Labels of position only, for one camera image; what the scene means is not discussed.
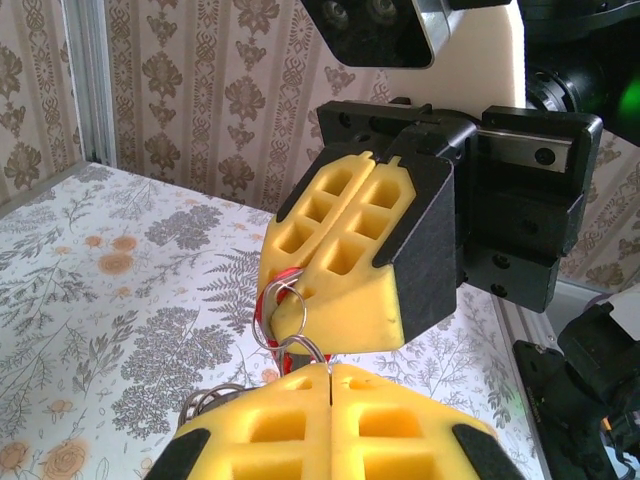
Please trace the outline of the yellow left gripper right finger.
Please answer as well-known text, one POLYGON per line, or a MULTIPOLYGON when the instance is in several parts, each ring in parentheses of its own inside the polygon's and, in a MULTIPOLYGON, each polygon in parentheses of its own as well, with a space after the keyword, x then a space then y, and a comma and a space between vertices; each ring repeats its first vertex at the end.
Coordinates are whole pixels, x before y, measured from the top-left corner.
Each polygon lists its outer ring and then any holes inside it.
POLYGON ((482 421, 355 366, 332 368, 333 479, 522 479, 482 421))

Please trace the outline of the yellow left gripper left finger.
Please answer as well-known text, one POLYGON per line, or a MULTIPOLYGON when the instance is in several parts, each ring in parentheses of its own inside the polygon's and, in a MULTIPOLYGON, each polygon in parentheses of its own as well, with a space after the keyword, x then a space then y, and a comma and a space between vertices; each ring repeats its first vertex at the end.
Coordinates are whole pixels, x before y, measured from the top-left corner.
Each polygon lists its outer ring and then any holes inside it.
POLYGON ((311 364, 195 417, 148 479, 328 479, 330 374, 311 364))

